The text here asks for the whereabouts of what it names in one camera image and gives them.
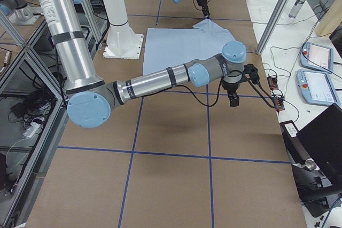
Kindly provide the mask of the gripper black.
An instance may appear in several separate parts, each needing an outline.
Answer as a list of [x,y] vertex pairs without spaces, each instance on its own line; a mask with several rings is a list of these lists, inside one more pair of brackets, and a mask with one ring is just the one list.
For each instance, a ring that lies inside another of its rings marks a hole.
[[238,107],[239,96],[237,94],[237,90],[239,88],[239,83],[228,83],[226,81],[222,81],[222,87],[227,91],[230,107]]
[[205,19],[209,19],[209,8],[207,0],[197,0],[197,4],[201,7],[201,11]]

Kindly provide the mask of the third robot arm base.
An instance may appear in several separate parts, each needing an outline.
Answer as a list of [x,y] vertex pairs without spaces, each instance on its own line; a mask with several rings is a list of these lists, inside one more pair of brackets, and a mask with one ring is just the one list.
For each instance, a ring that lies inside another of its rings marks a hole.
[[14,25],[33,25],[41,15],[40,7],[30,6],[26,0],[1,0],[1,11]]

